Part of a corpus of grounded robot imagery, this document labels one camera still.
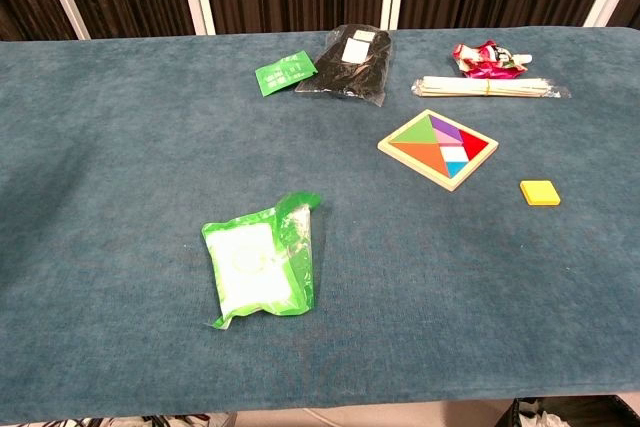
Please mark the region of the yellow square block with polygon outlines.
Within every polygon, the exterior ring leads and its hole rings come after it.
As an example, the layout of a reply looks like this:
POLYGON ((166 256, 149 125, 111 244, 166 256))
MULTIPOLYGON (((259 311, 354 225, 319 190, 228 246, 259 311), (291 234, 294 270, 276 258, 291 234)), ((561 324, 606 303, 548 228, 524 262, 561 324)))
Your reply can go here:
POLYGON ((550 180, 523 180, 520 189, 530 206, 557 206, 561 202, 550 180))

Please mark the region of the orange triangle puzzle piece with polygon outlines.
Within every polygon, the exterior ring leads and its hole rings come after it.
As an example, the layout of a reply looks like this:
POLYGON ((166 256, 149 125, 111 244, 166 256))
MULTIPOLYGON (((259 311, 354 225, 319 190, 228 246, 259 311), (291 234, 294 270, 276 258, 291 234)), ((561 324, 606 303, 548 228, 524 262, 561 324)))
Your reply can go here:
POLYGON ((437 143, 392 143, 392 146, 409 155, 422 165, 449 177, 447 165, 437 143))

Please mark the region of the green triangle puzzle piece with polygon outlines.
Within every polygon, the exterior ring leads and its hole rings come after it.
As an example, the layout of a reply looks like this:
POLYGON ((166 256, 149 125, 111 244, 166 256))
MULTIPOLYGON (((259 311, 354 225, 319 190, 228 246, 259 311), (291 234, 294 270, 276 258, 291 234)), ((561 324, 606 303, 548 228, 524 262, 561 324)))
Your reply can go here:
POLYGON ((437 136, 431 123, 431 116, 426 114, 395 134, 390 143, 424 143, 437 144, 437 136))

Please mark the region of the wooden tangram tray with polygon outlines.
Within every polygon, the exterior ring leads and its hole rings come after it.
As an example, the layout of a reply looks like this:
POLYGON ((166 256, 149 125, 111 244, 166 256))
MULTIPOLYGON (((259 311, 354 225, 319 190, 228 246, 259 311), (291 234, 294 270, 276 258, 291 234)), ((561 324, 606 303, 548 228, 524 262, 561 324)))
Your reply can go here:
POLYGON ((443 187, 444 189, 453 192, 455 191, 471 174, 473 174, 498 148, 499 146, 499 142, 491 139, 463 124, 460 124, 459 122, 456 122, 448 117, 445 117, 441 114, 438 114, 432 110, 425 110, 422 113, 420 113, 419 115, 417 115, 416 117, 414 117, 413 119, 411 119, 410 121, 406 122, 405 124, 403 124, 402 126, 398 127, 395 131, 391 132, 389 135, 387 135, 385 138, 383 138, 382 140, 379 141, 377 147, 380 151, 384 152, 385 154, 387 154, 388 156, 392 157, 393 159, 395 159, 396 161, 402 163, 403 165, 409 167, 411 170, 421 174, 422 176, 426 177, 427 179, 431 180, 432 182, 438 184, 439 186, 443 187), (473 134, 475 136, 477 136, 480 139, 485 140, 488 145, 485 147, 485 149, 480 152, 472 161, 469 161, 466 155, 466 152, 461 145, 456 145, 456 146, 441 146, 439 143, 437 143, 440 147, 442 156, 444 158, 445 163, 447 162, 465 162, 468 161, 468 165, 466 167, 464 167, 458 175, 456 175, 453 179, 451 179, 450 177, 445 177, 444 175, 438 173, 437 171, 434 171, 433 169, 429 168, 428 166, 422 165, 419 162, 417 162, 415 159, 413 159, 412 157, 410 157, 409 155, 403 153, 402 151, 400 151, 399 149, 396 149, 395 147, 392 146, 392 143, 389 142, 389 140, 397 133, 401 132, 404 128, 406 128, 408 125, 411 125, 413 122, 415 122, 416 120, 418 120, 420 117, 429 114, 434 115, 436 117, 439 117, 447 122, 449 122, 450 124, 454 125, 455 127, 457 127, 460 130, 465 130, 470 134, 473 134))

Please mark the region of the purple puzzle piece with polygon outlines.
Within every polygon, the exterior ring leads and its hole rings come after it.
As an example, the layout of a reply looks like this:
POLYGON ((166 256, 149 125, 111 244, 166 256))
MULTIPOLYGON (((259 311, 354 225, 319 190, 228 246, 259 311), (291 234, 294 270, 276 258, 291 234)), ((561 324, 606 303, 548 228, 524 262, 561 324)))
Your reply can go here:
POLYGON ((460 131, 457 127, 434 115, 431 115, 430 118, 431 118, 432 127, 435 130, 438 130, 439 132, 447 134, 448 136, 455 138, 457 140, 462 140, 460 131))

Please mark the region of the red triangle puzzle piece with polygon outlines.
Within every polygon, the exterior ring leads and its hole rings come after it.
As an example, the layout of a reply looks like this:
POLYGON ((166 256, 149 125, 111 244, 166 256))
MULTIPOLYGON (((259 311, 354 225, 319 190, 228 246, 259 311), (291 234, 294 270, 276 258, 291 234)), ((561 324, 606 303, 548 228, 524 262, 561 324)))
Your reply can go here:
POLYGON ((469 161, 472 161, 488 145, 485 140, 480 139, 465 130, 460 130, 459 133, 462 140, 462 146, 469 161))

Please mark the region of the green white wet wipes pack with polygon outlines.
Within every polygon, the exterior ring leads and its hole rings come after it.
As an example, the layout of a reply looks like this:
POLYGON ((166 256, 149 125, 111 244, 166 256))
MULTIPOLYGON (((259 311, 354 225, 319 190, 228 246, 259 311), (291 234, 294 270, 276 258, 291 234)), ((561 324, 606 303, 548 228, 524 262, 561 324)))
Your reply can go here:
POLYGON ((297 316, 314 308, 311 213, 320 204, 316 193, 294 192, 268 209, 203 225, 221 312, 214 328, 260 311, 297 316))

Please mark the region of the black gloves in plastic bag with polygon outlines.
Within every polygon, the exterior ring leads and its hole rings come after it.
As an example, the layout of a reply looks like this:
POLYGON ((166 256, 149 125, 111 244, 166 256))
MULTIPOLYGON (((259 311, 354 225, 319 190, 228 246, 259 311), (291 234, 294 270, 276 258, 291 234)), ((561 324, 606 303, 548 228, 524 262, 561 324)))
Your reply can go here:
POLYGON ((344 24, 327 37, 327 48, 314 62, 317 73, 301 81, 297 93, 330 93, 381 107, 392 53, 385 30, 344 24))

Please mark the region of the small green sachet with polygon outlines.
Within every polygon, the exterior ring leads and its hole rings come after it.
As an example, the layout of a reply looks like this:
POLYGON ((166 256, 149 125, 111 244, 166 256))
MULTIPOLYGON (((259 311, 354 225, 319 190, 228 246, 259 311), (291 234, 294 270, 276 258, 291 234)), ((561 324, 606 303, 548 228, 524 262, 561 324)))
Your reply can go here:
POLYGON ((310 78, 317 69, 305 51, 284 57, 255 71, 263 97, 310 78))

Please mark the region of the blue table cloth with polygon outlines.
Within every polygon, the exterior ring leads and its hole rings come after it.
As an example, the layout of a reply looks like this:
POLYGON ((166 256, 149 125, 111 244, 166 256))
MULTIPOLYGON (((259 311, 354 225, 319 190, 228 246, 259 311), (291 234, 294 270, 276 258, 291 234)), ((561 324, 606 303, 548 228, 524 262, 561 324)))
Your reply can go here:
POLYGON ((0 42, 0 424, 640 391, 640 31, 392 38, 381 107, 261 95, 323 32, 0 42), (412 92, 488 40, 571 97, 412 92), (377 147, 427 109, 499 142, 453 192, 377 147), (314 309, 215 329, 201 227, 296 191, 314 309))

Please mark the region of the bundle of wooden skewers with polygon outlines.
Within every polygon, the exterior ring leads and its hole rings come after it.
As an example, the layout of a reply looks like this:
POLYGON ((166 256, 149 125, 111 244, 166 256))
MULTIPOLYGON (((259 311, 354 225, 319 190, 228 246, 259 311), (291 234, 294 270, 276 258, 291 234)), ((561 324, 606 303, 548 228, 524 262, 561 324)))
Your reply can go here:
POLYGON ((571 97, 566 87, 543 78, 507 80, 424 76, 414 82, 411 90, 419 97, 571 97))

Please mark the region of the crumpled red snack pouch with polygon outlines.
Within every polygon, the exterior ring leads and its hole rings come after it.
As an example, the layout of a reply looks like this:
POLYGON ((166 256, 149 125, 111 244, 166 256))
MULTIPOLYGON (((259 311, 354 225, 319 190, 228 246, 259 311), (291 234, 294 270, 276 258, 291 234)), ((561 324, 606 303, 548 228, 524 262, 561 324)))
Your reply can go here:
POLYGON ((493 40, 476 47, 457 44, 452 56, 459 70, 474 79, 515 79, 533 60, 531 54, 512 54, 493 40))

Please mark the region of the black storage bin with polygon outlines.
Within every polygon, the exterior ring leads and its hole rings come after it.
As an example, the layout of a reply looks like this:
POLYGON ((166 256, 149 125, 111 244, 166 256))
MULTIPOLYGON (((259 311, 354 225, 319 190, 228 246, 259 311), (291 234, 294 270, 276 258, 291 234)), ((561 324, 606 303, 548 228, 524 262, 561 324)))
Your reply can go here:
POLYGON ((495 427, 640 427, 640 415, 617 395, 516 398, 495 427))

